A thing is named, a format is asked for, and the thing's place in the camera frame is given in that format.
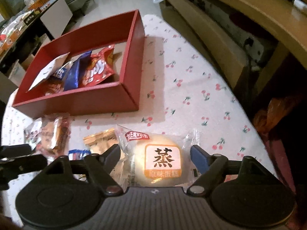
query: floor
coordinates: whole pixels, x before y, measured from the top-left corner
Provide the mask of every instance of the floor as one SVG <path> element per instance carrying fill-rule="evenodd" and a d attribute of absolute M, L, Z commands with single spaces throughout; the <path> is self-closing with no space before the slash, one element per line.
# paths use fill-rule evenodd
<path fill-rule="evenodd" d="M 141 16 L 154 14 L 162 17 L 159 4 L 152 0 L 90 0 L 83 8 L 85 16 L 79 17 L 72 29 L 134 9 L 138 9 Z"/>
<path fill-rule="evenodd" d="M 68 25 L 65 31 L 77 29 L 94 21 L 134 9 L 138 9 L 142 17 L 147 14 L 154 14 L 163 18 L 184 36 L 213 66 L 216 66 L 207 48 L 184 19 L 172 7 L 165 6 L 163 2 L 158 4 L 153 3 L 153 0 L 89 0 L 83 7 L 85 16 L 79 15 L 76 18 L 77 22 Z"/>

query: white tablecloth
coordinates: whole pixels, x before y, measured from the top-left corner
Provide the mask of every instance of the white tablecloth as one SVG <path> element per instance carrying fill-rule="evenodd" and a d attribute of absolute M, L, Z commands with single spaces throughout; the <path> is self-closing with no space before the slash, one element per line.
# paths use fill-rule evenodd
<path fill-rule="evenodd" d="M 114 124 L 173 135 L 186 135 L 196 128 L 200 145 L 208 153 L 221 153 L 230 160 L 250 155 L 276 175 L 256 130 L 210 63 L 157 16 L 144 16 L 143 24 L 147 35 L 139 111 L 72 117 L 69 149 L 84 149 L 83 137 Z M 32 122 L 11 107 L 15 93 L 4 115 L 3 145 L 23 144 L 23 128 Z M 4 192 L 6 215 L 19 224 L 15 197 L 32 177 L 19 176 Z"/>

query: red cardboard box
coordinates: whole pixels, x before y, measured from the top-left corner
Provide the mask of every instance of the red cardboard box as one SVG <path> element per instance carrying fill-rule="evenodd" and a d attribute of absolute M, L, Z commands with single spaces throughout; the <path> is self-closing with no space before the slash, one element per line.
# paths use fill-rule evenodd
<path fill-rule="evenodd" d="M 144 39 L 142 19 L 135 10 L 93 22 L 53 40 L 36 54 L 21 82 L 13 107 L 32 118 L 51 113 L 75 116 L 137 111 Z M 39 86 L 28 91 L 40 70 L 57 56 L 70 52 L 68 57 L 72 57 L 122 42 L 127 43 L 122 53 L 118 81 L 47 96 Z"/>

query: red chip bag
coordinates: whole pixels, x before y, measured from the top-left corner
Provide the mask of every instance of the red chip bag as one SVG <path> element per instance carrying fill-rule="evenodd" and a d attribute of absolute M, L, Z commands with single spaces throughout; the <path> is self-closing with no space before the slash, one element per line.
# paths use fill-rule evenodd
<path fill-rule="evenodd" d="M 115 45 L 110 45 L 99 53 L 91 55 L 91 64 L 85 70 L 79 87 L 97 85 L 115 73 L 111 68 L 114 47 Z"/>

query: blue wrapper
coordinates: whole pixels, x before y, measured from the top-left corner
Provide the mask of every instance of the blue wrapper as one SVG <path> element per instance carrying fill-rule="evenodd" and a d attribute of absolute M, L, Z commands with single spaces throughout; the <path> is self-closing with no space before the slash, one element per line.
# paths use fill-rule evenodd
<path fill-rule="evenodd" d="M 84 72 L 91 61 L 92 51 L 82 54 L 74 61 L 71 69 L 68 72 L 67 79 L 64 82 L 64 91 L 76 89 L 79 87 L 79 81 L 82 79 Z"/>
<path fill-rule="evenodd" d="M 91 154 L 89 150 L 70 150 L 68 152 L 69 160 L 82 160 L 85 156 Z"/>

